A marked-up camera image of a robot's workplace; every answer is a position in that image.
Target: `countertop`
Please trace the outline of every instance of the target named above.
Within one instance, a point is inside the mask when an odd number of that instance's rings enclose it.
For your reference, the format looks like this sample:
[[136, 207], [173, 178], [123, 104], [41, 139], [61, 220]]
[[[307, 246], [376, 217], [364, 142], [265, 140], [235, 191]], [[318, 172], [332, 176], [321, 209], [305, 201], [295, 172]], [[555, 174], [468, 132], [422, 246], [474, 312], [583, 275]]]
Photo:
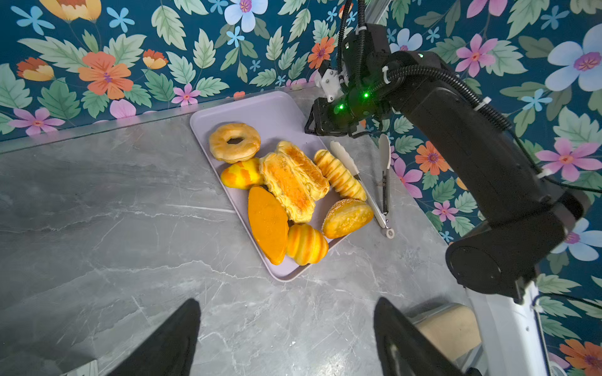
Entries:
[[[317, 93], [291, 96], [308, 114]], [[0, 155], [0, 374], [92, 359], [107, 374], [195, 298], [192, 375], [379, 375], [380, 296], [409, 316], [466, 302], [445, 242], [394, 174], [395, 239], [373, 220], [299, 278], [273, 279], [189, 118]], [[373, 141], [337, 140], [380, 202]]]

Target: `purple tray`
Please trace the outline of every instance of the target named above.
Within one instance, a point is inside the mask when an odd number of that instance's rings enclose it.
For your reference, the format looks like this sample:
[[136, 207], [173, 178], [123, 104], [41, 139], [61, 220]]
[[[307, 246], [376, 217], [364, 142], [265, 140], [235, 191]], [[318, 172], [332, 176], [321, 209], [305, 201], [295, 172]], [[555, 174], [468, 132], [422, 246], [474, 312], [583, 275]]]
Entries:
[[[218, 180], [222, 171], [230, 166], [213, 158], [209, 151], [209, 136], [221, 125], [228, 123], [245, 123], [255, 128], [261, 136], [261, 149], [255, 155], [260, 158], [276, 149], [281, 140], [287, 140], [297, 145], [308, 157], [313, 159], [315, 153], [320, 149], [326, 149], [324, 143], [318, 136], [308, 135], [303, 132], [306, 118], [288, 94], [275, 91], [247, 99], [237, 100], [213, 108], [203, 109], [196, 112], [190, 118], [190, 126], [194, 136], [198, 140], [203, 153], [209, 160], [209, 164], [215, 171]], [[265, 267], [272, 277], [286, 282], [298, 277], [309, 264], [300, 267], [292, 258], [285, 256], [280, 265], [273, 265], [259, 249], [251, 234], [249, 217], [247, 216], [249, 192], [228, 188], [222, 184], [234, 210], [247, 229], [249, 237], [253, 241], [255, 249], [261, 256]], [[321, 200], [316, 201], [314, 216], [309, 224], [318, 230], [322, 228], [324, 217], [328, 210], [341, 197], [334, 190]], [[329, 248], [333, 249], [344, 238], [328, 239]], [[328, 262], [328, 255], [322, 262]]]

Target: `pastry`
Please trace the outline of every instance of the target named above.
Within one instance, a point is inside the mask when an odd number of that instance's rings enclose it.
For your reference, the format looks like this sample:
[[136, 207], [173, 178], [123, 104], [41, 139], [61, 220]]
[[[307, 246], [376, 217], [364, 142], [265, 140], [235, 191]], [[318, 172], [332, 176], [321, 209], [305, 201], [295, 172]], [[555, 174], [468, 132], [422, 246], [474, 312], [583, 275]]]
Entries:
[[372, 208], [365, 202], [344, 199], [332, 205], [324, 218], [322, 232], [329, 239], [340, 238], [364, 227], [373, 216]]
[[263, 185], [263, 176], [259, 173], [259, 158], [236, 162], [223, 170], [222, 183], [230, 188], [248, 190], [254, 185]]
[[249, 191], [249, 224], [267, 259], [280, 265], [287, 250], [287, 213], [274, 196], [260, 186]]
[[318, 150], [314, 162], [342, 198], [366, 201], [364, 187], [328, 150]]
[[324, 236], [308, 224], [295, 224], [288, 231], [287, 255], [299, 265], [316, 264], [328, 253]]
[[[238, 144], [229, 144], [233, 138], [242, 138]], [[242, 123], [222, 125], [209, 136], [209, 149], [218, 161], [236, 163], [248, 161], [261, 147], [261, 137], [255, 128]]]
[[269, 153], [259, 160], [259, 171], [267, 188], [284, 206], [288, 218], [295, 223], [307, 223], [311, 221], [315, 202], [287, 159], [282, 153]]
[[288, 157], [289, 164], [299, 174], [312, 199], [317, 201], [326, 196], [330, 190], [328, 180], [301, 149], [288, 141], [280, 141], [276, 151]]

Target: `small blue flower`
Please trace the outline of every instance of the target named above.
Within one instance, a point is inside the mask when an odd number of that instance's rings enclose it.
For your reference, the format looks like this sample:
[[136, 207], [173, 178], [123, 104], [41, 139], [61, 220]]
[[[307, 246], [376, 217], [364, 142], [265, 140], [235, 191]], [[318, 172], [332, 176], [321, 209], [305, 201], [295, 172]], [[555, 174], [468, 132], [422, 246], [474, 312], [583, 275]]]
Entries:
[[552, 14], [544, 14], [543, 16], [541, 16], [541, 20], [547, 20], [546, 22], [544, 22], [543, 25], [541, 25], [541, 29], [545, 29], [546, 27], [548, 27], [548, 25], [552, 25], [553, 30], [558, 29], [558, 20], [567, 17], [568, 14], [568, 10], [565, 10], [558, 14], [558, 5], [554, 5], [554, 7], [552, 8]]
[[225, 7], [228, 5], [228, 2], [226, 0], [209, 0], [209, 2], [213, 4], [211, 9], [209, 9], [209, 11], [212, 13], [215, 12], [217, 9], [217, 12], [219, 14], [223, 14], [224, 11], [222, 10], [222, 7]]
[[125, 18], [125, 16], [127, 16], [129, 13], [129, 10], [127, 8], [121, 8], [121, 12], [117, 14], [115, 9], [107, 7], [107, 13], [109, 14], [109, 16], [115, 18], [114, 20], [109, 22], [109, 26], [112, 28], [116, 28], [117, 26], [121, 25], [121, 30], [123, 30], [123, 32], [128, 32], [128, 26], [126, 25], [126, 23], [128, 25], [135, 24], [134, 20], [132, 20], [131, 18]]
[[389, 43], [395, 42], [395, 40], [397, 39], [396, 34], [397, 34], [397, 29], [393, 29], [393, 31], [391, 31], [391, 29], [386, 30], [386, 38], [389, 41]]
[[22, 10], [21, 8], [15, 7], [14, 5], [10, 7], [10, 10], [17, 13], [21, 17], [25, 17], [24, 19], [17, 21], [17, 25], [21, 27], [32, 25], [34, 27], [34, 31], [40, 35], [44, 35], [44, 30], [42, 30], [42, 27], [47, 29], [54, 29], [53, 24], [51, 24], [48, 21], [39, 19], [43, 13], [42, 10], [39, 7], [36, 7], [35, 5], [31, 7], [31, 15], [27, 14], [27, 12]]
[[347, 16], [347, 26], [349, 26], [352, 22], [355, 21], [355, 16], [358, 15], [358, 12], [349, 12], [349, 15]]
[[453, 240], [453, 238], [450, 236], [450, 232], [449, 231], [445, 231], [445, 232], [439, 231], [439, 235], [441, 235], [441, 237], [443, 238], [443, 240], [445, 240], [448, 243]]
[[431, 42], [431, 43], [434, 43], [434, 42], [435, 42], [435, 39], [439, 39], [439, 38], [440, 38], [440, 35], [439, 35], [439, 34], [437, 34], [437, 32], [438, 32], [438, 31], [439, 31], [439, 26], [437, 26], [437, 27], [435, 28], [435, 31], [432, 31], [431, 29], [429, 29], [429, 36], [428, 36], [428, 37], [426, 37], [426, 38], [427, 38], [427, 39], [430, 39], [430, 42]]
[[230, 37], [230, 40], [228, 41], [228, 46], [234, 43], [234, 47], [238, 47], [238, 41], [244, 40], [244, 35], [238, 35], [239, 32], [240, 26], [236, 26], [236, 29], [234, 29], [234, 33], [232, 33], [232, 31], [228, 31], [226, 33], [226, 35]]
[[337, 16], [337, 7], [334, 7], [332, 9], [332, 11], [328, 11], [328, 18], [326, 20], [328, 20], [329, 22], [332, 21], [335, 17]]
[[261, 60], [257, 60], [257, 61], [253, 60], [252, 63], [253, 63], [253, 65], [251, 65], [251, 69], [254, 72], [259, 69], [259, 63], [261, 63]]
[[521, 101], [528, 102], [523, 109], [527, 110], [533, 106], [535, 106], [535, 111], [540, 112], [543, 107], [542, 103], [550, 103], [552, 98], [542, 98], [541, 96], [544, 94], [544, 89], [537, 89], [535, 95], [533, 97], [522, 97]]

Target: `orange flower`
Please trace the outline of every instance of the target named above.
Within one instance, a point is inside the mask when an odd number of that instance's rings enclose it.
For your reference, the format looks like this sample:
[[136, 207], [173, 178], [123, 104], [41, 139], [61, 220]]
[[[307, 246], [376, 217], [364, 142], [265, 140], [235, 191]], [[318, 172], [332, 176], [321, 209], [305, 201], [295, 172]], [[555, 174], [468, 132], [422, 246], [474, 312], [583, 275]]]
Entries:
[[319, 43], [315, 44], [311, 49], [313, 54], [307, 57], [307, 62], [311, 69], [319, 68], [324, 60], [330, 60], [330, 54], [335, 50], [335, 46], [333, 46], [334, 43], [334, 38], [323, 37]]
[[571, 366], [584, 369], [586, 376], [602, 376], [602, 348], [600, 346], [585, 342], [584, 347], [576, 339], [567, 339], [565, 342], [566, 345], [560, 345], [560, 350], [568, 355], [565, 359]]
[[132, 74], [125, 64], [115, 66], [115, 58], [104, 52], [89, 52], [82, 59], [91, 68], [79, 68], [79, 78], [82, 81], [94, 81], [88, 89], [94, 94], [108, 94], [109, 99], [121, 99], [125, 95], [122, 90], [132, 90], [134, 82], [127, 77]]
[[169, 63], [161, 52], [155, 52], [151, 49], [144, 52], [142, 61], [144, 61], [148, 69], [161, 69]]
[[418, 154], [416, 156], [416, 163], [420, 164], [420, 170], [425, 174], [430, 171], [431, 175], [439, 175], [441, 171], [445, 172], [450, 168], [430, 141], [426, 142], [426, 147], [420, 145]]
[[32, 81], [50, 81], [54, 78], [54, 71], [47, 62], [42, 59], [30, 57], [17, 64], [17, 75]]
[[101, 0], [40, 0], [58, 18], [71, 22], [77, 18], [96, 22], [101, 15]]
[[[345, 4], [343, 4], [341, 9], [339, 9], [339, 18], [343, 18], [343, 7], [345, 7]], [[351, 3], [351, 6], [347, 10], [347, 14], [349, 14], [349, 12], [351, 12], [351, 9], [353, 9], [353, 3]]]

